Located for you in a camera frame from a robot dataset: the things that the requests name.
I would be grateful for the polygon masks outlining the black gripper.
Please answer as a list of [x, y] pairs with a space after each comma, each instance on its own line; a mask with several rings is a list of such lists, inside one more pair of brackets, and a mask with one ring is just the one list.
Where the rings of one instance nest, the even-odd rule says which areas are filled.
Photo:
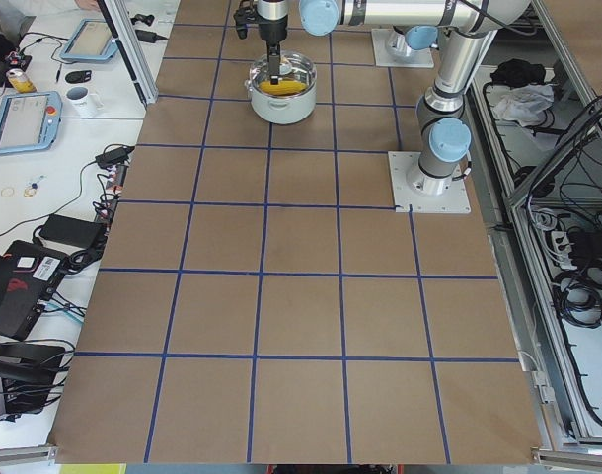
[[241, 0], [233, 15], [233, 19], [239, 39], [245, 40], [248, 36], [248, 25], [254, 25], [257, 22], [255, 1]]
[[280, 43], [287, 37], [288, 1], [258, 0], [257, 19], [260, 37], [267, 43], [267, 70], [271, 84], [280, 77]]

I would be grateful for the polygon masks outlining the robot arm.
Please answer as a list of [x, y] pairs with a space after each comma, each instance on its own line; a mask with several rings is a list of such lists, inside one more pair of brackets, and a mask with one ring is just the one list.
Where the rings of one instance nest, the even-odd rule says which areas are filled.
[[439, 196], [470, 147], [470, 131], [459, 115], [472, 74], [490, 37], [517, 20], [527, 6], [525, 1], [302, 1], [299, 13], [303, 28], [314, 36], [338, 25], [365, 23], [448, 30], [434, 83], [417, 104], [423, 149], [407, 172], [414, 191]]

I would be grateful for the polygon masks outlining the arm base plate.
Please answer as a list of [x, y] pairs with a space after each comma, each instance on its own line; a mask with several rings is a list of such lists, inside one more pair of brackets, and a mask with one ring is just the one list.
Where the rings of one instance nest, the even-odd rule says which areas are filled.
[[381, 67], [432, 68], [431, 49], [438, 32], [432, 26], [371, 31], [375, 64]]
[[471, 206], [457, 163], [450, 177], [431, 178], [418, 166], [419, 152], [388, 153], [394, 209], [401, 213], [469, 214]]

